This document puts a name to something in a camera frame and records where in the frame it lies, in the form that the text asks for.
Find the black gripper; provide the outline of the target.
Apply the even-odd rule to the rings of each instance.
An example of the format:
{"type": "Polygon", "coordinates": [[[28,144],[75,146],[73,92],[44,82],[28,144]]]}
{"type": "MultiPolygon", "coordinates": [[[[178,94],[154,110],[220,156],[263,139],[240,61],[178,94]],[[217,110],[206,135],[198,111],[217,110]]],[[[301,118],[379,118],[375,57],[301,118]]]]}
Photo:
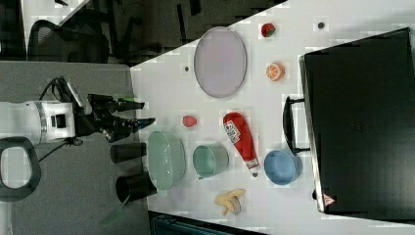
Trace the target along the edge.
{"type": "MultiPolygon", "coordinates": [[[[77,137],[89,136],[93,133],[102,133],[109,143],[115,142],[115,125],[118,121],[113,113],[141,110],[144,103],[132,101],[119,101],[113,96],[89,94],[87,96],[88,104],[92,108],[89,115],[80,114],[75,119],[75,134],[77,137]]],[[[141,130],[156,121],[154,117],[150,118],[121,118],[119,120],[119,132],[130,134],[141,130]]]]}

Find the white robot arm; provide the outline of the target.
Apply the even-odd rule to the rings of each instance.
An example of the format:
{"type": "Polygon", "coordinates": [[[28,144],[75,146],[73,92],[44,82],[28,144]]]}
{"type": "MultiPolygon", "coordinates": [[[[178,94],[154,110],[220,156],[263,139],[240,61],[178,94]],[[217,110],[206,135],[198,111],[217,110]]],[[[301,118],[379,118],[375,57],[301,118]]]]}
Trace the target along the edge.
{"type": "Polygon", "coordinates": [[[27,157],[30,176],[19,187],[1,181],[1,200],[12,203],[32,194],[40,183],[41,159],[35,148],[49,143],[71,144],[77,138],[101,133],[108,142],[122,140],[156,120],[118,117],[117,112],[142,109],[142,103],[90,94],[89,111],[71,98],[65,102],[27,101],[1,104],[1,157],[27,157]]]}

